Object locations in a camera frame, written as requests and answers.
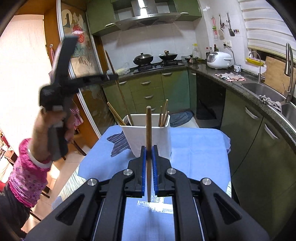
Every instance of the chopstick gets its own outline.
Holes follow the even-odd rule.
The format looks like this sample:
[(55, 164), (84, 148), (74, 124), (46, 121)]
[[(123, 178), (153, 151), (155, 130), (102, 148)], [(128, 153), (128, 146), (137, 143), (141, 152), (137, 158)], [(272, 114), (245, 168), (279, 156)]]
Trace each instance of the chopstick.
[(146, 173), (147, 173), (147, 199), (151, 202), (152, 185), (152, 121), (151, 106), (146, 107)]
[[(108, 58), (109, 64), (110, 64), (110, 66), (111, 66), (112, 72), (113, 72), (113, 74), (116, 74), (116, 72), (115, 72), (115, 70), (114, 70), (114, 67), (113, 67), (113, 65), (112, 65), (111, 59), (110, 59), (110, 57), (109, 57), (109, 54), (108, 54), (107, 51), (105, 51), (105, 52), (106, 52), (106, 56), (107, 56), (107, 58)], [(133, 119), (132, 119), (132, 117), (131, 117), (131, 114), (130, 114), (130, 112), (129, 112), (129, 110), (128, 110), (128, 106), (127, 106), (126, 101), (125, 101), (125, 99), (124, 99), (123, 93), (122, 93), (122, 91), (121, 91), (121, 89), (120, 89), (119, 81), (118, 81), (118, 80), (115, 80), (115, 82), (116, 82), (117, 88), (118, 88), (118, 90), (119, 90), (119, 93), (120, 93), (120, 95), (121, 95), (121, 97), (122, 97), (122, 101), (123, 101), (124, 107), (125, 107), (125, 109), (126, 109), (126, 111), (127, 111), (128, 117), (129, 117), (129, 119), (130, 119), (130, 121), (131, 121), (131, 125), (134, 126), (135, 124), (134, 124)]]
[(159, 112), (159, 119), (158, 119), (158, 126), (160, 127), (160, 123), (161, 123), (161, 114), (162, 114), (162, 111), (163, 111), (163, 106), (161, 105), (160, 106), (160, 112)]
[(119, 124), (122, 126), (126, 126), (120, 115), (116, 112), (116, 110), (113, 108), (113, 106), (110, 104), (110, 102), (107, 102), (107, 105), (109, 106), (110, 111), (112, 112), (115, 120), (117, 119)]
[(161, 117), (160, 127), (163, 127), (163, 121), (165, 119), (165, 114), (166, 114), (167, 107), (168, 107), (168, 99), (165, 100), (165, 107), (163, 109), (163, 116)]
[(165, 126), (165, 124), (166, 124), (166, 122), (167, 122), (167, 120), (168, 120), (168, 115), (169, 115), (169, 111), (167, 111), (166, 112), (166, 114), (165, 114), (165, 120), (164, 120), (164, 122), (163, 122), (163, 126)]

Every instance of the small metal pot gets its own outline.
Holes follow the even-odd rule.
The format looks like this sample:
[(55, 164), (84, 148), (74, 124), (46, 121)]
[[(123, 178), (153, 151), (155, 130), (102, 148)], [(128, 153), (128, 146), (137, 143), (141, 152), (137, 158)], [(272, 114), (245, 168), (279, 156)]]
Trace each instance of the small metal pot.
[(190, 55), (190, 58), (185, 58), (188, 63), (190, 64), (197, 64), (198, 63), (198, 58), (193, 58), (193, 55)]
[(160, 54), (159, 57), (163, 60), (163, 61), (171, 61), (174, 60), (177, 57), (178, 54), (176, 53), (169, 53), (169, 51), (165, 50), (164, 54)]
[(153, 56), (151, 54), (144, 54), (141, 53), (135, 59), (133, 60), (134, 64), (136, 65), (144, 65), (144, 64), (150, 64), (153, 60)]

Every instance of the cutting board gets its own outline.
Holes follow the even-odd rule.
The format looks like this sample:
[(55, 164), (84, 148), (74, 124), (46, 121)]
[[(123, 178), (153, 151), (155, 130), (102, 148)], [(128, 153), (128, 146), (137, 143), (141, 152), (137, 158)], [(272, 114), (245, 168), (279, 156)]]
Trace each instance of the cutting board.
[[(285, 63), (275, 58), (266, 57), (265, 64), (267, 66), (265, 76), (265, 84), (275, 89), (281, 94), (284, 94), (283, 83), (288, 89), (290, 83), (290, 77), (284, 74)], [(294, 78), (296, 77), (296, 69), (294, 68)]]

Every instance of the person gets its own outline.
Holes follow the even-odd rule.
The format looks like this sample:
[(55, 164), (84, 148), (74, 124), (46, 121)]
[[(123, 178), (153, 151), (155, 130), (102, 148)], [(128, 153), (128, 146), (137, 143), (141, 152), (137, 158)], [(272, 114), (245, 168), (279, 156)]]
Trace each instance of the person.
[[(47, 148), (48, 129), (65, 116), (66, 113), (63, 111), (40, 110), (35, 120), (32, 138), (24, 139), (20, 143), (19, 157), (0, 194), (0, 215), (20, 238), (26, 236), (21, 228), (30, 216), (30, 208), (37, 204), (42, 190), (47, 185), (47, 172), (52, 164)], [(73, 114), (66, 126), (65, 139), (69, 141), (74, 135)]]

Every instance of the rice cooker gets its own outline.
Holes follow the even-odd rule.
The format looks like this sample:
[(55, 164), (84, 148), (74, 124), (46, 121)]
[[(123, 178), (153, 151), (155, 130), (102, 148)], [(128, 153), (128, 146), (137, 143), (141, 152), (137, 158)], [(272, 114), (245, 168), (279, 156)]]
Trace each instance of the rice cooker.
[(226, 69), (232, 66), (232, 57), (228, 53), (213, 52), (207, 57), (207, 65), (213, 69)]

